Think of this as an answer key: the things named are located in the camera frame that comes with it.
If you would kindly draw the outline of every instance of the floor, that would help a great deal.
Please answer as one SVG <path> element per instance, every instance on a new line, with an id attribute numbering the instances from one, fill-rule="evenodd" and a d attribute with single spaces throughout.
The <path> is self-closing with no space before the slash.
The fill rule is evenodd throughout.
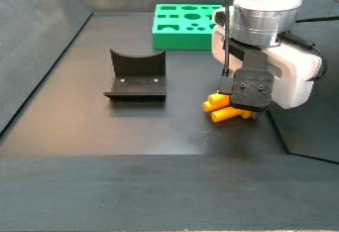
<path id="1" fill-rule="evenodd" d="M 151 14 L 97 14 L 0 139 L 0 156 L 286 154 L 270 116 L 215 124 L 203 102 L 222 65 L 167 52 L 166 102 L 111 102 L 110 49 L 153 55 Z"/>
<path id="2" fill-rule="evenodd" d="M 151 25 L 95 14 L 2 136 L 0 231 L 339 230 L 338 165 L 289 155 L 267 113 L 203 112 L 211 52 L 169 52 L 166 102 L 103 96 Z"/>

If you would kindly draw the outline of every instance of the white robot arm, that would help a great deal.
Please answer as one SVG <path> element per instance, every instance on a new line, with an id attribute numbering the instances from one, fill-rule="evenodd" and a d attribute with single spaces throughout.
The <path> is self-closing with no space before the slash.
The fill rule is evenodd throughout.
<path id="1" fill-rule="evenodd" d="M 319 73 L 323 71 L 322 58 L 314 45 L 305 42 L 306 50 L 283 39 L 289 38 L 301 5 L 302 0 L 235 0 L 230 11 L 230 38 L 241 45 L 261 49 L 267 55 L 267 71 L 274 76 L 271 100 L 285 109 L 307 101 L 314 80 L 323 74 Z M 213 53 L 219 62 L 226 63 L 222 13 L 223 9 L 214 14 L 218 25 Z M 233 55 L 231 50 L 230 77 L 243 67 L 243 62 L 245 59 Z"/>

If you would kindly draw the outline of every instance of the black stand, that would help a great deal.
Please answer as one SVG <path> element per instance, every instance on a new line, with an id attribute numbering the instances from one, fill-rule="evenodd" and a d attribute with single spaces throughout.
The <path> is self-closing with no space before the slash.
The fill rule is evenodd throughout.
<path id="1" fill-rule="evenodd" d="M 166 99 L 166 52 L 130 57 L 111 50 L 115 79 L 105 95 L 119 100 Z"/>

